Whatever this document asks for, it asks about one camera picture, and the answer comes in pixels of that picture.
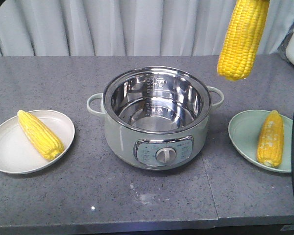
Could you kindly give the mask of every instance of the white curtain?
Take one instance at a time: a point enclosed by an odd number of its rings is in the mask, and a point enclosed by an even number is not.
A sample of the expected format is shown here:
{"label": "white curtain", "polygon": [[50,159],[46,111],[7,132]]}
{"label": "white curtain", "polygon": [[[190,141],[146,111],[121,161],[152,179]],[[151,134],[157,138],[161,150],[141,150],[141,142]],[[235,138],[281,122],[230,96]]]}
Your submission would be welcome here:
{"label": "white curtain", "polygon": [[[6,0],[0,56],[218,55],[236,0]],[[270,0],[258,54],[294,21],[294,0]]]}

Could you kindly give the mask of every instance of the button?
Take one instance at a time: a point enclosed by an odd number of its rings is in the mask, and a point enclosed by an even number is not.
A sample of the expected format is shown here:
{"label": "button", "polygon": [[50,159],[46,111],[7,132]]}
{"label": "button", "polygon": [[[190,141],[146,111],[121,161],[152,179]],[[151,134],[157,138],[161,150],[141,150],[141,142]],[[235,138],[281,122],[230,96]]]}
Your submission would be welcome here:
{"label": "button", "polygon": [[176,157],[176,151],[170,147],[161,148],[156,153],[156,159],[157,161],[161,163],[173,162],[175,157]]}

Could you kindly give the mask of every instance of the speckled stone counter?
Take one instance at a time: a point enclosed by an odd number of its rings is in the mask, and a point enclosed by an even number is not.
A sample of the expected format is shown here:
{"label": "speckled stone counter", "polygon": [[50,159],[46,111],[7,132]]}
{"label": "speckled stone counter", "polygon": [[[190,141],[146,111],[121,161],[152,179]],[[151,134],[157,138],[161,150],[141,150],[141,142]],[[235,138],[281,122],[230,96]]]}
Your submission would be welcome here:
{"label": "speckled stone counter", "polygon": [[[215,226],[291,224],[291,178],[241,157],[227,133],[248,109],[292,117],[294,67],[278,55],[257,57],[247,80],[216,73],[216,56],[0,57],[0,124],[19,109],[57,110],[75,125],[68,152],[27,175],[0,172],[0,234],[89,234]],[[134,168],[108,147],[104,120],[86,100],[115,76],[150,65],[187,71],[220,88],[224,104],[211,115],[206,145],[189,164],[169,171]]]}

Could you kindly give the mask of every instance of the white plate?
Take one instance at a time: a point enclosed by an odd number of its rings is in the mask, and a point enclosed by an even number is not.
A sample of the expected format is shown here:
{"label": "white plate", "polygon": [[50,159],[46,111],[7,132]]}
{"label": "white plate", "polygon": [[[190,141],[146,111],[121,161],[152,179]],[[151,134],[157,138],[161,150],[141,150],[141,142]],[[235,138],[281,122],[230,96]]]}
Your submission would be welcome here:
{"label": "white plate", "polygon": [[247,110],[236,114],[230,121],[228,132],[237,151],[248,161],[263,169],[289,173],[291,172],[291,139],[293,121],[283,115],[284,148],[282,163],[278,168],[272,168],[257,162],[256,152],[260,129],[269,114],[266,110]]}
{"label": "white plate", "polygon": [[64,152],[52,161],[44,159],[29,142],[18,117],[12,117],[0,125],[0,171],[10,174],[32,173],[55,163],[70,147],[75,128],[64,114],[53,110],[35,110],[29,113],[38,117],[63,142]]}

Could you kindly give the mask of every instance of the corn on the cob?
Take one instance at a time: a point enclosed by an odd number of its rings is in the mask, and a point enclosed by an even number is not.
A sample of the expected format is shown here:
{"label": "corn on the cob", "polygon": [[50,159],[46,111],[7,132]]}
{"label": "corn on the cob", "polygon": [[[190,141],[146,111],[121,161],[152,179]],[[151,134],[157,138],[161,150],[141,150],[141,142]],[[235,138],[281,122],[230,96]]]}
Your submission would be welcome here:
{"label": "corn on the cob", "polygon": [[269,0],[237,0],[223,48],[218,74],[236,81],[249,76],[264,31]]}
{"label": "corn on the cob", "polygon": [[283,119],[273,110],[269,113],[260,131],[257,161],[270,167],[278,167],[282,162],[284,144]]}
{"label": "corn on the cob", "polygon": [[61,140],[36,116],[23,110],[17,115],[27,138],[45,159],[53,160],[64,151]]}

